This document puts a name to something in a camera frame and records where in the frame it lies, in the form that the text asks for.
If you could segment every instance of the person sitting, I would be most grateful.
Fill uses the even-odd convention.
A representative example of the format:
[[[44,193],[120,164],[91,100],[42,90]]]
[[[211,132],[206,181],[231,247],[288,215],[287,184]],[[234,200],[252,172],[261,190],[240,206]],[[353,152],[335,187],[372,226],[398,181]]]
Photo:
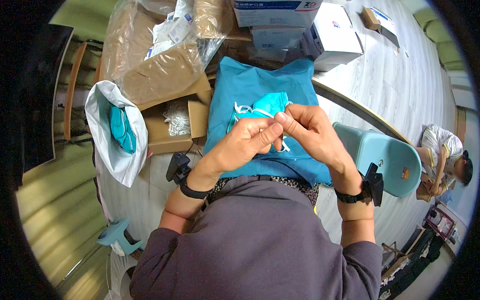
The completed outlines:
[[[328,166],[343,219],[340,245],[308,193],[289,180],[232,178],[201,211],[222,173],[272,143],[280,150],[283,132]],[[377,299],[382,250],[363,180],[318,106],[290,104],[275,118],[239,120],[168,196],[133,273],[133,298]]]
[[[422,172],[421,180],[430,196],[441,195],[455,180],[464,186],[470,183],[472,161],[456,135],[430,124],[423,132],[420,146],[415,150],[426,171]]]

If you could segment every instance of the stool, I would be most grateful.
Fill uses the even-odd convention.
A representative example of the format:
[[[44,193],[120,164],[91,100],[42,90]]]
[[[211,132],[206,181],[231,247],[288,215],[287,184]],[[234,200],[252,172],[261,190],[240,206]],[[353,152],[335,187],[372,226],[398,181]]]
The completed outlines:
[[[400,140],[372,130],[333,123],[333,128],[365,175],[370,163],[378,165],[384,177],[384,191],[395,197],[413,192],[420,183],[421,162],[415,149]]]
[[[127,229],[129,220],[123,219],[121,221],[114,220],[110,223],[107,229],[105,229],[96,240],[97,243],[104,246],[110,246],[115,241],[118,242],[120,247],[122,248],[125,255],[131,254],[133,251],[137,250],[141,245],[143,245],[144,241],[139,241],[134,245],[131,245],[123,232]]]

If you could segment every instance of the white string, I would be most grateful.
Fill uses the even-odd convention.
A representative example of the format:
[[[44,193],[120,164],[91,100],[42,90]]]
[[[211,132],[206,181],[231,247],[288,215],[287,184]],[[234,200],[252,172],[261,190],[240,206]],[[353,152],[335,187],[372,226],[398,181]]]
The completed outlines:
[[[168,122],[168,133],[170,136],[189,134],[191,132],[186,102],[169,101],[163,116],[165,117],[165,122]]]
[[[110,287],[108,286],[108,273],[107,273],[107,270],[108,270],[108,257],[110,256],[110,254],[107,254],[107,261],[105,262],[105,276],[107,277],[107,288],[108,288],[108,294],[110,295],[110,299],[113,300],[112,298],[112,294],[110,293]]]
[[[293,104],[293,103],[292,103],[291,101],[287,101],[287,103],[285,104],[285,107],[287,107],[288,104]],[[273,116],[272,116],[270,113],[264,111],[263,109],[260,109],[260,108],[252,109],[252,108],[249,107],[248,105],[240,105],[240,106],[238,106],[236,102],[235,102],[235,111],[236,111],[237,113],[239,113],[239,114],[243,114],[243,113],[246,113],[246,112],[248,112],[248,111],[249,111],[249,112],[258,111],[259,113],[262,113],[262,114],[264,114],[264,115],[266,115],[266,116],[269,116],[269,117],[273,118]],[[239,118],[238,116],[235,116],[235,121],[238,122],[239,120],[240,120],[240,118]],[[290,148],[287,146],[287,144],[285,143],[285,141],[282,141],[282,146],[283,146],[283,150],[280,150],[280,151],[277,151],[277,152],[280,153],[280,152],[284,152],[284,151],[287,151],[287,152],[290,151]]]

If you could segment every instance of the hand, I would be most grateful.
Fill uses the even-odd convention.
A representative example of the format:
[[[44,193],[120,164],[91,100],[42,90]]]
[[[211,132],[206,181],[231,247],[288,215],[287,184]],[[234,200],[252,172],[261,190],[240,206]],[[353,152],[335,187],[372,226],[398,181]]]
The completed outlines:
[[[240,119],[199,162],[217,174],[233,171],[248,163],[255,154],[282,147],[283,128],[272,118]]]
[[[440,182],[441,178],[435,178],[435,181],[432,183],[432,186],[428,189],[428,194],[433,196],[438,193],[439,187],[440,187]]]
[[[311,157],[328,166],[337,191],[349,195],[361,192],[361,176],[323,109],[290,104],[285,113],[275,115],[275,120]]]

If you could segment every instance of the face mask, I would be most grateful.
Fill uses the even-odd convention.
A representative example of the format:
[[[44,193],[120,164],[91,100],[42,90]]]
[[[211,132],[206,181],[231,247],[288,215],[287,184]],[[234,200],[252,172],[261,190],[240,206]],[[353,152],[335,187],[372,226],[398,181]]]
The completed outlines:
[[[133,135],[125,108],[118,108],[110,104],[110,130],[122,149],[130,154],[135,152],[137,139]]]
[[[238,106],[235,102],[235,110],[230,118],[227,133],[230,132],[233,125],[242,118],[273,118],[276,113],[285,111],[285,107],[288,104],[292,104],[292,102],[288,100],[287,93],[285,92],[266,94],[256,100],[253,107],[247,105]],[[285,141],[282,141],[282,146],[282,150],[277,152],[290,151],[290,148],[285,144]]]

